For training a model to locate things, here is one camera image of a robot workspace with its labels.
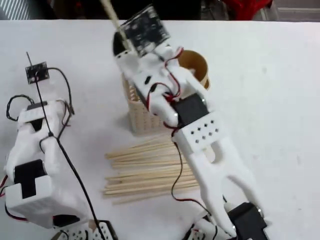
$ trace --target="white plastic bracket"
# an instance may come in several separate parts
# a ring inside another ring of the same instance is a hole
[[[99,226],[106,240],[115,240],[105,222],[100,222]],[[68,234],[69,240],[102,240],[98,228],[93,231],[88,223],[64,231]],[[57,240],[67,240],[66,234],[61,233]]]
[[[199,183],[201,198],[217,225],[235,237],[236,231],[224,208],[222,191],[224,178],[229,178],[238,185],[247,199],[261,209],[264,215],[266,212],[253,174],[243,164],[231,140],[222,133],[223,127],[219,117],[215,112],[211,112],[180,129],[172,140],[177,143],[188,162]],[[204,152],[209,146],[215,153],[213,163],[208,160]]]

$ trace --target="black wire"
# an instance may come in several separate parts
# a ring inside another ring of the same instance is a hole
[[[175,188],[175,185],[176,183],[178,182],[178,180],[180,179],[181,175],[182,175],[182,172],[183,172],[183,169],[184,169],[184,164],[182,162],[182,156],[181,156],[181,152],[180,152],[180,149],[178,147],[178,144],[176,142],[174,142],[174,145],[176,147],[176,149],[178,150],[178,153],[179,153],[179,158],[180,158],[180,164],[181,164],[181,169],[180,169],[180,173],[178,175],[178,177],[176,178],[176,180],[174,181],[172,187],[171,187],[171,196],[178,202],[194,202],[196,204],[199,204],[210,216],[211,216],[211,213],[208,211],[208,209],[206,209],[200,202],[198,202],[197,200],[195,199],[192,199],[192,198],[176,198],[175,195],[174,195],[174,188]]]
[[[43,111],[43,115],[44,115],[44,119],[46,121],[46,126],[48,127],[49,129],[49,133],[48,133],[48,136],[51,137],[53,136],[53,132],[51,131],[50,129],[50,126],[49,126],[49,122],[48,122],[48,118],[47,118],[47,114],[46,114],[46,111],[45,111],[45,106],[44,106],[44,102],[42,100],[42,96],[40,94],[40,89],[39,89],[39,84],[38,84],[38,71],[35,73],[35,78],[34,78],[34,81],[35,81],[35,85],[36,85],[36,89],[38,91],[38,94],[39,94],[39,99],[40,99],[40,103],[41,103],[41,107],[42,107],[42,111]]]
[[[62,73],[62,71],[61,71],[60,69],[58,69],[58,68],[51,67],[51,68],[48,68],[48,69],[56,69],[56,70],[60,71],[61,74],[65,77],[66,82],[67,82],[67,86],[68,86],[68,88],[69,88],[69,93],[70,93],[70,94],[69,94],[70,103],[72,103],[70,86],[69,86],[69,83],[68,83],[68,80],[67,80],[66,76],[65,76],[65,75]],[[39,95],[39,98],[40,98],[40,103],[41,103],[41,106],[42,106],[43,114],[44,114],[45,120],[46,120],[47,125],[48,125],[48,129],[49,129],[48,137],[53,137],[53,138],[56,139],[56,142],[58,143],[58,145],[59,145],[59,147],[60,147],[60,149],[61,149],[61,151],[62,151],[62,153],[63,153],[63,155],[64,155],[64,157],[65,157],[65,159],[66,159],[66,161],[67,161],[67,163],[69,164],[71,170],[73,171],[76,179],[78,180],[78,182],[79,182],[79,184],[80,184],[80,186],[81,186],[81,188],[82,188],[82,191],[83,191],[83,193],[84,193],[84,195],[85,195],[85,198],[86,198],[86,200],[87,200],[87,202],[88,202],[88,204],[89,204],[89,207],[90,207],[90,210],[91,210],[93,219],[94,219],[94,223],[96,224],[96,227],[98,228],[98,231],[99,231],[99,233],[101,234],[101,238],[102,238],[103,240],[106,240],[106,238],[105,238],[105,236],[104,236],[104,234],[103,234],[103,232],[102,232],[102,230],[101,230],[101,228],[100,228],[100,226],[99,226],[99,222],[98,222],[98,219],[97,219],[97,217],[96,217],[96,213],[95,213],[95,211],[94,211],[94,208],[93,208],[93,206],[92,206],[90,197],[89,197],[89,195],[88,195],[88,192],[87,192],[87,190],[86,190],[86,187],[85,187],[84,183],[82,182],[82,180],[81,180],[81,178],[80,178],[80,176],[79,176],[79,174],[78,174],[75,166],[72,164],[72,162],[71,162],[71,160],[70,160],[70,158],[69,158],[69,156],[68,156],[68,154],[67,154],[64,146],[61,144],[60,139],[59,139],[58,137],[55,137],[54,134],[50,131],[49,123],[48,123],[48,119],[47,119],[47,115],[46,115],[46,111],[45,111],[45,108],[44,108],[44,103],[43,103],[43,100],[42,100],[42,97],[41,97],[41,93],[40,93],[40,90],[39,90],[39,86],[38,86],[37,73],[35,74],[35,76],[36,76],[36,77],[35,77],[35,84],[36,84],[36,86],[37,86],[36,89],[37,89],[37,91],[38,91],[38,95]],[[68,116],[68,119],[67,119],[67,121],[66,121],[66,124],[68,124],[68,121],[69,121],[69,119],[70,119],[71,113],[70,113],[69,116]]]
[[[63,71],[61,71],[61,70],[60,70],[59,68],[57,68],[57,67],[47,67],[46,69],[47,69],[47,70],[57,70],[57,71],[60,72],[61,75],[63,76],[63,78],[64,78],[64,80],[65,80],[65,83],[66,83],[66,86],[67,86],[67,88],[68,88],[70,113],[71,113],[72,115],[74,115],[74,114],[75,114],[75,111],[74,111],[74,108],[73,108],[73,105],[72,105],[71,88],[70,88],[69,81],[68,81],[66,75],[64,74]]]
[[[215,240],[217,235],[218,235],[218,227],[217,227],[217,225],[215,225],[215,234],[214,234],[212,240]]]
[[[27,222],[27,221],[28,221],[25,217],[19,217],[19,216],[12,215],[12,214],[8,211],[8,208],[7,208],[7,205],[6,205],[6,204],[4,204],[4,210],[5,210],[5,213],[6,213],[10,218],[13,218],[13,219],[19,220],[19,221],[24,221],[24,222]]]
[[[8,186],[4,186],[1,191],[0,191],[0,195],[4,192],[4,190],[7,188]]]
[[[25,99],[28,99],[28,101],[29,101],[32,105],[35,104],[35,101],[34,101],[31,97],[29,97],[29,96],[27,96],[27,95],[24,95],[24,94],[15,95],[15,96],[11,97],[10,100],[9,100],[9,102],[8,102],[7,105],[6,105],[6,118],[7,118],[7,119],[10,119],[10,120],[12,120],[12,121],[15,121],[15,122],[18,121],[18,118],[19,118],[19,117],[17,117],[17,118],[11,117],[9,111],[10,111],[10,107],[11,107],[12,101],[13,101],[14,99],[17,99],[17,98],[25,98]]]
[[[60,232],[66,235],[66,240],[69,240],[69,234],[68,234],[68,233],[66,233],[66,232],[63,231],[63,230],[60,230]]]

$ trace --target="black electronic component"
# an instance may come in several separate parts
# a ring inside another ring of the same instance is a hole
[[[178,114],[179,127],[183,128],[209,113],[201,97],[194,93],[171,104]]]
[[[232,209],[228,216],[236,228],[237,240],[268,240],[264,232],[267,224],[251,202],[244,202]]]
[[[37,194],[36,178],[47,175],[41,159],[30,161],[14,168],[14,184],[21,184],[22,199]]]
[[[122,29],[140,57],[170,38],[152,5],[126,21]]]
[[[55,215],[53,216],[53,225],[62,228],[70,224],[79,222],[80,218],[75,215]]]
[[[43,106],[46,106],[46,105],[48,105],[48,102],[47,101],[44,101],[43,102]],[[31,105],[29,105],[27,108],[26,108],[26,110],[28,111],[28,110],[31,110],[31,109],[36,109],[36,108],[41,108],[41,102],[37,102],[37,103],[33,103],[33,104],[31,104]]]
[[[49,71],[47,68],[47,62],[42,62],[36,65],[27,66],[25,68],[26,78],[28,80],[28,84],[35,83],[36,73],[38,77],[38,82],[42,80],[49,79]]]
[[[113,56],[117,56],[120,53],[126,51],[126,48],[123,44],[123,39],[119,32],[115,32],[113,35],[113,43],[112,43]]]

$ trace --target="red object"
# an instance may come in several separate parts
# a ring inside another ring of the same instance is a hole
[[[235,20],[249,21],[264,7],[270,8],[273,0],[223,0],[235,12]]]

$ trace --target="circuit board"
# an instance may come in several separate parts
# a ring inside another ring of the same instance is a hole
[[[143,57],[170,38],[152,5],[147,6],[126,21],[122,25],[122,29],[139,57]]]

